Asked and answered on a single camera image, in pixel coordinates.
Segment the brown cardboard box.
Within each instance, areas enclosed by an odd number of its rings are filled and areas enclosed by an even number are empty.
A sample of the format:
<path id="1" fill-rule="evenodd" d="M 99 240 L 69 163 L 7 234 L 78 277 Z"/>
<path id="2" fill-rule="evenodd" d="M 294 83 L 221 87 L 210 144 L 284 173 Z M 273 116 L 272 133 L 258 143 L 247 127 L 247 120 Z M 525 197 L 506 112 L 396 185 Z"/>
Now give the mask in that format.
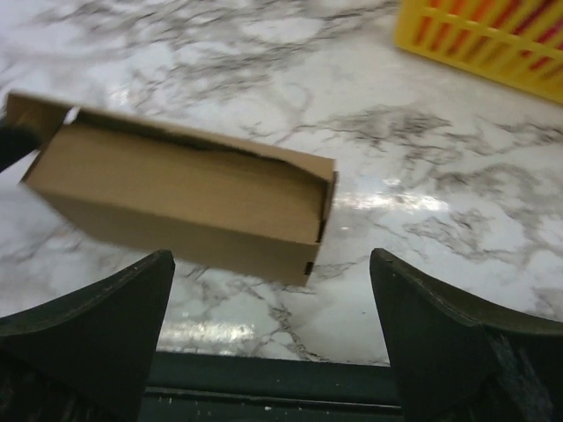
<path id="1" fill-rule="evenodd" d="M 332 159 L 17 91 L 4 121 L 39 141 L 23 183 L 89 236 L 308 281 L 338 180 Z"/>

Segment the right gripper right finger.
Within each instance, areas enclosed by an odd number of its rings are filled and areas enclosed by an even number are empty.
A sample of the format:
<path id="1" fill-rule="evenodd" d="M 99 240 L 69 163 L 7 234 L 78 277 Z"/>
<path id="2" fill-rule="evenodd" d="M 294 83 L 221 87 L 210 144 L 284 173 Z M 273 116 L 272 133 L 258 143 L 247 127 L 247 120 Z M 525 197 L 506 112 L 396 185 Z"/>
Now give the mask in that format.
<path id="1" fill-rule="evenodd" d="M 562 324 L 435 279 L 384 249 L 369 273 L 407 421 L 560 421 Z"/>

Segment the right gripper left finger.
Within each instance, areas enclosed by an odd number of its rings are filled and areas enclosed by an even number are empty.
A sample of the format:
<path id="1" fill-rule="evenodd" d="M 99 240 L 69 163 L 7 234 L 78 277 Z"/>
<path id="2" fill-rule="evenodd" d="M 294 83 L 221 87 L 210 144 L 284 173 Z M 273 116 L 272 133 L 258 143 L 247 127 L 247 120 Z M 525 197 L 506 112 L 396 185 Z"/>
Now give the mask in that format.
<path id="1" fill-rule="evenodd" d="M 135 421 L 172 288 L 160 250 L 1 320 L 3 421 Z"/>

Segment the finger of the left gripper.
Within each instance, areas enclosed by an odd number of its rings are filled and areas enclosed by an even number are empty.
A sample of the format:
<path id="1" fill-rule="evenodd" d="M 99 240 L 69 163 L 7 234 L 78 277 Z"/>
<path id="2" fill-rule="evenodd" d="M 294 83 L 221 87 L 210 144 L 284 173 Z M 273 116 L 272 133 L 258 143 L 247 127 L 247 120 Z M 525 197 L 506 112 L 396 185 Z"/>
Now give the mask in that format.
<path id="1" fill-rule="evenodd" d="M 0 128 L 0 171 L 39 149 L 41 139 L 34 130 L 24 126 L 2 125 Z"/>

